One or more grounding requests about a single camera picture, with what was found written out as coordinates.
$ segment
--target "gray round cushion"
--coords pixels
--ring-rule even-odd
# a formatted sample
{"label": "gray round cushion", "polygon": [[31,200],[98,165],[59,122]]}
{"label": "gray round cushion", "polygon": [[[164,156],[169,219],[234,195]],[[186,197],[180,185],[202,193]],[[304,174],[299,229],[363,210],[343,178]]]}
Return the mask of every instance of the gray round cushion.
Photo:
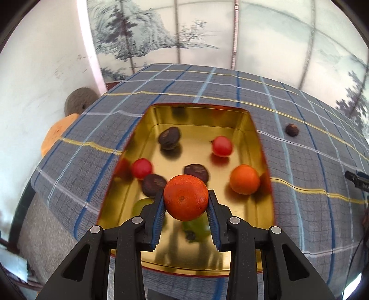
{"label": "gray round cushion", "polygon": [[79,88],[72,92],[65,101],[65,116],[83,113],[99,96],[90,88]]}

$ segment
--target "gold tray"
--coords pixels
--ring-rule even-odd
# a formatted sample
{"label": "gold tray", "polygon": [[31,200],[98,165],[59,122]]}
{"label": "gold tray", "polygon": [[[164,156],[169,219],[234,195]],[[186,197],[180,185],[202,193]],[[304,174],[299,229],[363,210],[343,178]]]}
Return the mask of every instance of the gold tray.
{"label": "gold tray", "polygon": [[[171,126],[181,130],[181,151],[173,155],[162,153],[158,136]],[[234,151],[227,159],[211,154],[216,136],[230,138]],[[235,216],[252,226],[269,229],[274,225],[271,194],[257,192],[239,195],[228,186],[230,172],[240,164],[254,167],[259,175],[267,170],[258,135],[250,113],[239,108],[199,104],[165,104],[150,106],[137,125],[120,159],[133,163],[144,157],[154,166],[154,173],[170,180],[182,174],[184,166],[199,163],[210,174],[208,189],[213,189],[219,203],[229,206]],[[133,217],[133,205],[146,196],[137,179],[124,182],[113,177],[105,197],[98,225],[103,228],[120,226]],[[141,252],[142,266],[157,271],[190,276],[228,276],[231,253],[219,253],[211,236],[203,242],[188,242],[180,221],[166,213],[160,242],[154,252]],[[260,252],[258,271],[262,270]]]}

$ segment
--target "black cable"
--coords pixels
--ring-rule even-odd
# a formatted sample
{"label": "black cable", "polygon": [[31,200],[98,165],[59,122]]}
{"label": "black cable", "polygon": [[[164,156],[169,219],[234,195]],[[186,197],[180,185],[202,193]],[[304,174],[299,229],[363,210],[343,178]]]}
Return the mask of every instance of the black cable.
{"label": "black cable", "polygon": [[350,270],[351,270],[352,262],[354,261],[354,258],[355,258],[355,255],[356,255],[356,252],[358,251],[358,249],[359,249],[359,247],[360,247],[361,242],[364,240],[364,237],[365,237],[365,234],[364,234],[364,235],[363,235],[363,237],[361,238],[361,240],[360,240],[360,242],[359,242],[358,246],[356,247],[356,250],[355,250],[355,252],[354,252],[353,256],[351,257],[351,261],[350,261],[350,264],[349,264],[349,266],[348,266],[348,271],[347,271],[347,276],[346,276],[345,286],[344,286],[344,290],[343,290],[343,292],[342,292],[341,300],[343,300],[343,298],[344,298],[345,289],[346,289],[346,287],[347,287],[348,275],[350,274]]}

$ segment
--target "triangular cutout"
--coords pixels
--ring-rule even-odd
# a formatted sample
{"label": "triangular cutout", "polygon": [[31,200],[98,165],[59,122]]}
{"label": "triangular cutout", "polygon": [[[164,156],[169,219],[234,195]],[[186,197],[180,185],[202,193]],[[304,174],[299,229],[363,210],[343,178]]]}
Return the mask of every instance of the triangular cutout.
{"label": "triangular cutout", "polygon": [[288,277],[291,281],[309,277],[309,272],[286,244],[282,245],[284,260],[286,261]]}
{"label": "triangular cutout", "polygon": [[65,269],[63,273],[64,278],[72,279],[74,281],[82,280],[89,251],[90,245],[86,244],[82,247],[80,252],[78,252],[78,254],[71,261],[69,266]]}

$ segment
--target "gray checkered fabric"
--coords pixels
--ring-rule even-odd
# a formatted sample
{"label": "gray checkered fabric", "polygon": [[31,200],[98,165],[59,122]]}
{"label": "gray checkered fabric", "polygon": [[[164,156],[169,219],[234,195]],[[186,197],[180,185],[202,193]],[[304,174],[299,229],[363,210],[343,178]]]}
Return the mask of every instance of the gray checkered fabric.
{"label": "gray checkered fabric", "polygon": [[[251,113],[273,178],[276,224],[340,295],[363,235],[365,209],[365,195],[344,179],[344,172],[369,173],[369,146],[339,111],[293,87],[247,73],[154,64],[103,95],[65,131],[31,179],[63,226],[80,239],[96,224],[118,161],[118,153],[90,143],[122,150],[154,103],[209,103]],[[285,134],[289,123],[299,126],[297,137]],[[363,251],[355,257],[349,280],[362,269]],[[179,299],[209,299],[214,290],[220,299],[227,285],[225,279],[177,279],[149,270],[144,276],[149,288]]]}

